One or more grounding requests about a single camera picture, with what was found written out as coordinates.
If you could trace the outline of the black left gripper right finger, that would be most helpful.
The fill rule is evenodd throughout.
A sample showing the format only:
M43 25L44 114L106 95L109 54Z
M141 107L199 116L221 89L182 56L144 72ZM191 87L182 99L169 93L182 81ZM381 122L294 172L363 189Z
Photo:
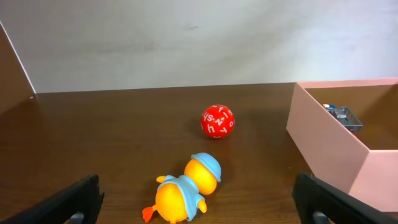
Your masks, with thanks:
M296 177L292 197L302 223L397 224L388 214L304 172Z

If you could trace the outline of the red lettered ball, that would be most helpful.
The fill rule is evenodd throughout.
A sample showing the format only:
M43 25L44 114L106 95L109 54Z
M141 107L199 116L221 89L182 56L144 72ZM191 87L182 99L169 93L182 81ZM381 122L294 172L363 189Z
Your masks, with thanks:
M202 113L200 123L206 136L221 139L233 132L235 118L227 106L211 105Z

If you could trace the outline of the red toy fire truck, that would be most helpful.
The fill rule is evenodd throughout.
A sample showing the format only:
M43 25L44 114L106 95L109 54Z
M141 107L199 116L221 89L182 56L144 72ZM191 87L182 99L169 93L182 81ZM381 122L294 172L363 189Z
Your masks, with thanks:
M335 105L322 104L336 120L338 120L349 132L354 136L358 136L358 132L362 129L363 124L360 120L349 110L348 107L342 106L337 108Z

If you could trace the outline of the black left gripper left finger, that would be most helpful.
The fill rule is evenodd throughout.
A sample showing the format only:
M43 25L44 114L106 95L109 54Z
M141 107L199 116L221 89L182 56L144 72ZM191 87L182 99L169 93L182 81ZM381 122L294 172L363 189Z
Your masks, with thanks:
M81 214L81 223L95 224L103 199L98 175L89 175L2 223L65 223L72 216Z

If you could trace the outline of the orange toy duck blue hat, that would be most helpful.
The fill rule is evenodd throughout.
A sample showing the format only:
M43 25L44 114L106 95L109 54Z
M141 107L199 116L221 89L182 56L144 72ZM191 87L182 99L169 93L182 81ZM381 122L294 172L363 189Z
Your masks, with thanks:
M204 196L212 194L221 182L220 163L210 154L193 154L179 177L162 175L156 178L159 186L155 204L142 210L147 223L157 212L169 223L191 221L198 211L207 212Z

